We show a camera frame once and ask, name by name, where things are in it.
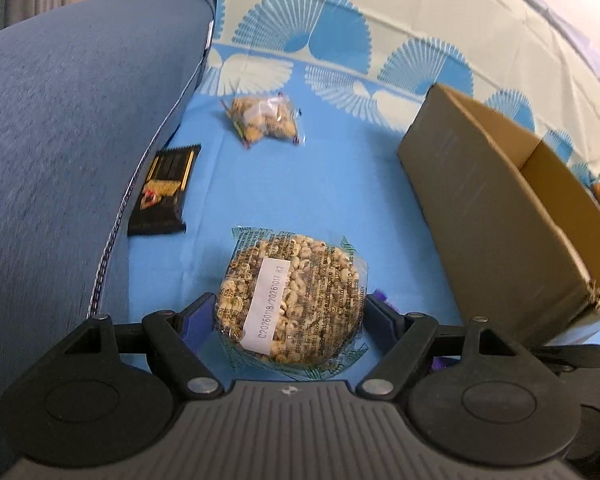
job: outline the clear plastic bag of cookies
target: clear plastic bag of cookies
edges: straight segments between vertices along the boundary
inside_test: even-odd
[[[222,104],[247,148],[263,137],[304,142],[298,127],[301,112],[281,92],[275,97],[235,97],[230,105]]]
[[[262,362],[320,367],[353,340],[365,295],[366,262],[349,244],[239,228],[216,323]]]

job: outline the white fabric tag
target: white fabric tag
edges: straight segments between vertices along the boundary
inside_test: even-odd
[[[214,38],[214,20],[211,20],[209,22],[209,30],[206,33],[206,47],[205,50],[209,50],[209,47],[211,46],[211,41]]]
[[[253,298],[242,327],[240,345],[245,350],[269,355],[280,314],[289,261],[264,258]]]

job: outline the blue cushion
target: blue cushion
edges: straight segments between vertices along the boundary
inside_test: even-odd
[[[118,213],[179,124],[211,19],[207,0],[88,0],[0,33],[0,395],[90,307],[127,320],[141,182]]]

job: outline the black snack wrapper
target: black snack wrapper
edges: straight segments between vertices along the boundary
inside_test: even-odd
[[[200,145],[160,150],[131,212],[127,234],[163,235],[185,231],[182,205]]]

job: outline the brown box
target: brown box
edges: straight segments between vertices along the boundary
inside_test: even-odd
[[[465,321],[528,346],[600,329],[600,208],[544,142],[434,85],[398,157]]]

